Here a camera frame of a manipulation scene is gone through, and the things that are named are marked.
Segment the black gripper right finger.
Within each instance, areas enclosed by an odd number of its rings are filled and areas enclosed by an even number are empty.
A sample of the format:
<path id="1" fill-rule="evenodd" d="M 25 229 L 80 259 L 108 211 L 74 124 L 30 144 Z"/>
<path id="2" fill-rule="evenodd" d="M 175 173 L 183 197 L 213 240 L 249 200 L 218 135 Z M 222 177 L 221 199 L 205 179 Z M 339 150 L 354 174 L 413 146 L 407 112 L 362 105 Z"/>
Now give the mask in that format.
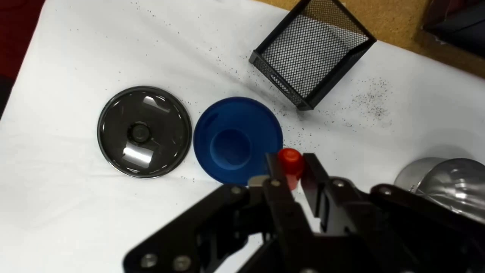
<path id="1" fill-rule="evenodd" d="M 483 224 L 393 185 L 363 193 L 311 153 L 302 161 L 319 273 L 485 273 Z"/>

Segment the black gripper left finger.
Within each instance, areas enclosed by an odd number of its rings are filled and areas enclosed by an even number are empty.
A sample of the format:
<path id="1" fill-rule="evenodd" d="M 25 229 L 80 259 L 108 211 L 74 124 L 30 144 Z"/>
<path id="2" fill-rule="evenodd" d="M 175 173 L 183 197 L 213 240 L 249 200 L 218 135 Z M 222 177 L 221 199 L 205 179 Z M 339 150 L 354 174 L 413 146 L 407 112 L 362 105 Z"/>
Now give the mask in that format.
<path id="1" fill-rule="evenodd" d="M 269 176 L 245 187 L 221 185 L 181 212 L 122 259 L 124 273 L 213 273 L 240 250 L 248 237 L 261 246 L 239 273 L 296 273 L 296 237 L 308 234 L 275 155 L 266 158 Z"/>

